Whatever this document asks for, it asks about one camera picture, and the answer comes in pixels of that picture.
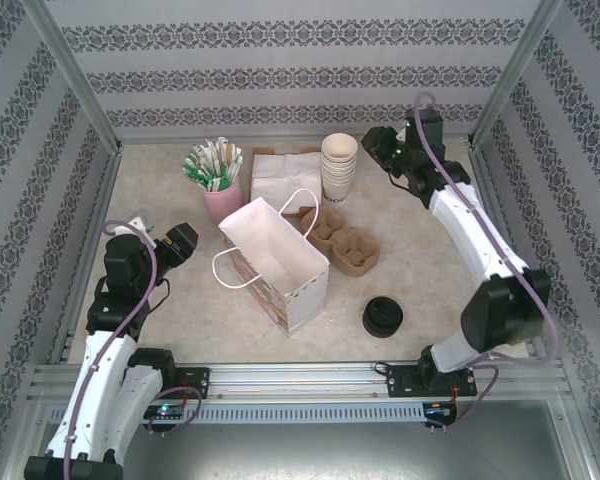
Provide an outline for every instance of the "pink cup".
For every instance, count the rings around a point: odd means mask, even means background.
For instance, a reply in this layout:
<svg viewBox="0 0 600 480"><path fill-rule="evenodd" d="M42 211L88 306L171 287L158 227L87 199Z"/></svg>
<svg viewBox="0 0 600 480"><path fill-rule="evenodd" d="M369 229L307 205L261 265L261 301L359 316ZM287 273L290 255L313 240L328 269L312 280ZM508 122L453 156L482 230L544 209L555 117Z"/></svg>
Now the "pink cup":
<svg viewBox="0 0 600 480"><path fill-rule="evenodd" d="M244 205L240 182L236 178L233 184L221 192L202 192L207 204L209 218L216 225Z"/></svg>

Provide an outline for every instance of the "patterned wallpaper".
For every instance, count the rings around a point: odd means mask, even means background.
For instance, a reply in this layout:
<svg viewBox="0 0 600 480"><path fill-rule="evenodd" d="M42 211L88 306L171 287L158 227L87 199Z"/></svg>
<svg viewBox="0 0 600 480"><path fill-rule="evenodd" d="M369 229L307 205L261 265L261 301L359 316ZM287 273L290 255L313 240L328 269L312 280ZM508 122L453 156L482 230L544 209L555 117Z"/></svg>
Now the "patterned wallpaper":
<svg viewBox="0 0 600 480"><path fill-rule="evenodd" d="M48 4L118 135L146 140L361 133L422 88L469 133L537 3Z"/></svg>
<svg viewBox="0 0 600 480"><path fill-rule="evenodd" d="M21 4L0 0L0 455L46 363L109 155Z"/></svg>
<svg viewBox="0 0 600 480"><path fill-rule="evenodd" d="M509 234L552 279L600 465L600 0L563 4L483 145Z"/></svg>

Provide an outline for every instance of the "stack of paper cups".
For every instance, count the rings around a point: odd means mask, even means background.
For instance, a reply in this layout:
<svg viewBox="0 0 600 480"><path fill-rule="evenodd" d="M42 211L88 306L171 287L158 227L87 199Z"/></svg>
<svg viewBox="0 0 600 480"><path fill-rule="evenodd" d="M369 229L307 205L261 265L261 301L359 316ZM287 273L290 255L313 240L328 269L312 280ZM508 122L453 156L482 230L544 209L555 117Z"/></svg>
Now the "stack of paper cups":
<svg viewBox="0 0 600 480"><path fill-rule="evenodd" d="M327 201L339 203L347 197L357 153L358 142L345 133L334 133L322 142L322 188Z"/></svg>

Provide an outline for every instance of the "paper bag handle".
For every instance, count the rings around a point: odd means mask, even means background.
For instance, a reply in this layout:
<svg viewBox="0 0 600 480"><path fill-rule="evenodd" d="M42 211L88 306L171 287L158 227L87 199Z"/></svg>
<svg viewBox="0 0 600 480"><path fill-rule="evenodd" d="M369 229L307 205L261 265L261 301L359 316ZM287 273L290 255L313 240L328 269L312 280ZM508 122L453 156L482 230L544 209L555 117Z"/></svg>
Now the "paper bag handle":
<svg viewBox="0 0 600 480"><path fill-rule="evenodd" d="M316 202L316 214L313 217L313 222L311 222L311 226L309 227L309 230L307 230L307 232L303 235L304 238L307 238L309 236L309 233L311 233L311 230L313 230L313 227L315 226L316 222L318 221L318 211L320 210L320 203L318 202L318 198L316 197L315 193L313 193L308 188L299 188L298 190L293 192L293 195L291 195L291 197L289 197L289 200L287 200L287 203L285 203L282 206L282 208L278 211L278 213L280 215L282 215L282 212L284 212L284 209L289 206L289 204L291 203L291 200L293 200L293 198L300 192L309 192L311 194L311 196L313 197L313 200Z"/></svg>
<svg viewBox="0 0 600 480"><path fill-rule="evenodd" d="M218 278L218 274L216 273L216 260L219 256L224 255L225 253L233 252L234 250L238 250L238 247L229 248L227 250L224 250L224 251L216 254L216 256L213 257L213 260L211 260L211 271L213 272L213 276L216 277L216 280L218 280L220 285L227 287L227 288L231 288L232 290L238 290L239 288L243 288L243 287L246 287L247 285L251 285L257 279L261 278L262 275L256 275L251 280L249 280L247 283L243 283L242 285L229 285L228 283L224 283L222 280L220 280L220 278Z"/></svg>
<svg viewBox="0 0 600 480"><path fill-rule="evenodd" d="M311 222L311 226L309 227L309 230L307 230L307 233L305 233L303 235L303 237L306 239L307 235L309 235L309 233L311 232L311 230L313 230L313 226L316 224L316 222L318 221L318 210L320 209L320 204L318 203L318 198L315 196L315 194L309 190L308 188L299 188L298 190L296 190L295 192L293 192L293 195L291 195L291 197L289 198L289 200L287 200L287 203L285 203L282 208L280 209L280 211L278 212L280 215L282 215L282 212L284 211L285 208L287 208L287 206L289 206L289 204L291 203L291 200L293 200L293 198L302 191L305 192L309 192L311 194L311 196L313 197L313 199L316 202L316 215L315 217L313 217L313 222ZM218 259L218 257L229 253L229 252L233 252L234 250L238 250L238 247L232 247L229 248L227 250L223 250L220 253L217 253L213 259L211 260L211 271L213 272L213 276L216 277L216 280L218 280L218 282L220 283L220 285L230 288L232 290L238 290L239 288L244 288L247 285L251 285L253 282L255 282L256 280L258 280L259 278L262 278L262 275L256 275L255 277L253 277L251 280L249 280L246 283L243 283L242 285L229 285L228 283L224 283L222 280L220 280L220 278L218 277L218 273L216 272L216 260Z"/></svg>

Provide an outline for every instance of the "black cup lid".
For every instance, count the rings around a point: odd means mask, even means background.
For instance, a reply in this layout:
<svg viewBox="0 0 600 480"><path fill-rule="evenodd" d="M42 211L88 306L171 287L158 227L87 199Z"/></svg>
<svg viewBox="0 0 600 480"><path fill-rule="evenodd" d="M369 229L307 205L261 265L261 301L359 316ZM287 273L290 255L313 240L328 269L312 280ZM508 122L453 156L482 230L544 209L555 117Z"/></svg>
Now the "black cup lid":
<svg viewBox="0 0 600 480"><path fill-rule="evenodd" d="M362 324L374 337L390 337L402 324L402 309L390 298L376 297L364 309Z"/></svg>

